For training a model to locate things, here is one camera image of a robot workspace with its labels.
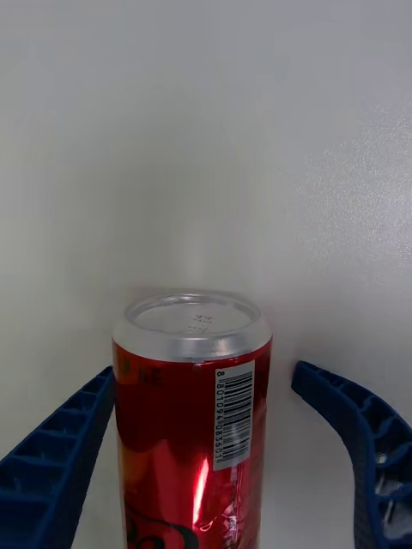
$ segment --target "beverage can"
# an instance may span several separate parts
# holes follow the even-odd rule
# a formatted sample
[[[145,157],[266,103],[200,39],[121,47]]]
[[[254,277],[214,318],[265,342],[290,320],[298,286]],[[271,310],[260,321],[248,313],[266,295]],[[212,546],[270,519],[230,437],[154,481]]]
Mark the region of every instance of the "beverage can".
[[[214,293],[131,305],[113,332],[127,549],[258,549],[271,333]]]

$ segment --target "barcode label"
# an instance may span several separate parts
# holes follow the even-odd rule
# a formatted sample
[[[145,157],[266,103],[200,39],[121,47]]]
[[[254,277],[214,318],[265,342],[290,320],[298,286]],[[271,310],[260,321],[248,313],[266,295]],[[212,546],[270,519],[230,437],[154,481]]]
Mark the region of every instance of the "barcode label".
[[[215,371],[213,470],[221,471],[251,453],[255,363]]]

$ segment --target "white background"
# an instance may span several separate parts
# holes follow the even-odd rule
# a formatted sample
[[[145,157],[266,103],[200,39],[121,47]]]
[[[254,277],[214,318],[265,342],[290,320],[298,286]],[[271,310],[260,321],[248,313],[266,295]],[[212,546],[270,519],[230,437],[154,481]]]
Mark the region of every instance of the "white background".
[[[297,358],[412,419],[409,0],[2,0],[0,450],[111,360],[158,287],[275,331],[262,549],[348,549],[337,435]],[[74,545],[121,547],[112,425]]]

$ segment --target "blue grid structure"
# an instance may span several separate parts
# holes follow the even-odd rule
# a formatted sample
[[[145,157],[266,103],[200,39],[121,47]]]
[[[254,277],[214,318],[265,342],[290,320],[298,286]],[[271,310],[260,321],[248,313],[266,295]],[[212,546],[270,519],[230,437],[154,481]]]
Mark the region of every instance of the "blue grid structure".
[[[106,368],[0,461],[0,549],[69,549],[113,408]]]
[[[307,362],[297,364],[292,388],[348,449],[356,549],[411,549],[412,430],[367,389]]]

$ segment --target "silver can top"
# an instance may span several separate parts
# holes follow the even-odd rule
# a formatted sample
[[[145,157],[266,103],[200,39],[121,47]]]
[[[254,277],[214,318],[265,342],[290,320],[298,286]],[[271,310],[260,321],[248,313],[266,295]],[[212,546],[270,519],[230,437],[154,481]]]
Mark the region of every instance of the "silver can top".
[[[252,303],[220,293],[170,293],[136,301],[113,331],[138,356],[202,363],[252,353],[271,338]]]

